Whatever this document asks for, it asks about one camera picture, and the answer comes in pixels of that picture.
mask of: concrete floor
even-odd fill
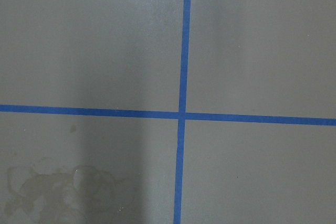
[[[187,112],[336,118],[335,16],[335,0],[192,0]],[[0,104],[176,112],[182,18],[183,0],[0,0]],[[0,112],[0,223],[173,223],[176,133]],[[181,223],[335,223],[335,135],[187,120]]]

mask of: blue line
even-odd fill
[[[180,98],[179,98],[179,101],[178,101],[180,117],[178,119],[179,123],[178,123],[178,128],[177,128],[174,224],[180,224],[181,223],[185,111],[186,111],[186,97],[187,97],[187,75],[188,75],[189,32],[190,32],[190,11],[191,11],[191,0],[184,0],[183,1],[182,48],[181,48],[181,72],[180,72]]]
[[[186,113],[186,120],[207,120],[227,122],[249,123],[280,123],[280,124],[305,124],[336,126],[336,119],[328,118],[297,118],[289,116],[268,115],[234,115],[234,114],[210,114],[210,113]]]
[[[159,118],[178,119],[177,112],[164,111],[137,111],[137,110],[108,110],[108,109],[84,109],[46,106],[24,106],[0,104],[1,112],[62,114],[62,115],[93,115],[93,116],[119,116],[124,118]]]

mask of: wet stain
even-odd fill
[[[4,215],[10,218],[21,209],[40,224],[113,223],[113,217],[134,201],[132,180],[117,180],[92,166],[53,174],[12,167],[7,181],[13,197],[5,203]]]
[[[70,127],[70,133],[73,133],[77,130],[77,127],[73,124],[71,127]]]

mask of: blue tape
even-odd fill
[[[180,224],[181,223],[185,111],[186,111],[186,97],[187,97],[187,75],[188,75],[189,32],[190,32],[190,11],[191,11],[191,0],[184,0],[183,1],[182,48],[181,48],[181,72],[180,72],[180,97],[179,97],[179,101],[178,101],[180,118],[179,118],[179,121],[178,121],[179,123],[178,123],[178,129],[177,129],[175,197],[174,197],[174,224]]]
[[[177,112],[164,111],[137,111],[137,110],[108,110],[108,109],[84,109],[46,106],[2,105],[2,112],[62,114],[62,115],[93,115],[93,116],[119,116],[124,118],[158,118],[178,119]]]
[[[335,126],[336,119],[328,118],[297,118],[289,116],[268,115],[234,115],[210,113],[185,113],[186,120],[248,122],[248,123],[280,123],[280,124],[305,124]]]

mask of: vertical blue line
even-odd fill
[[[180,72],[180,97],[179,97],[179,101],[178,101],[178,107],[179,107],[179,119],[178,120],[179,121],[178,121],[178,127],[177,127],[174,224],[180,224],[181,223],[184,133],[185,133],[186,97],[187,97],[189,30],[190,30],[190,9],[191,9],[191,0],[184,0],[183,1],[182,49],[181,49],[181,72]]]

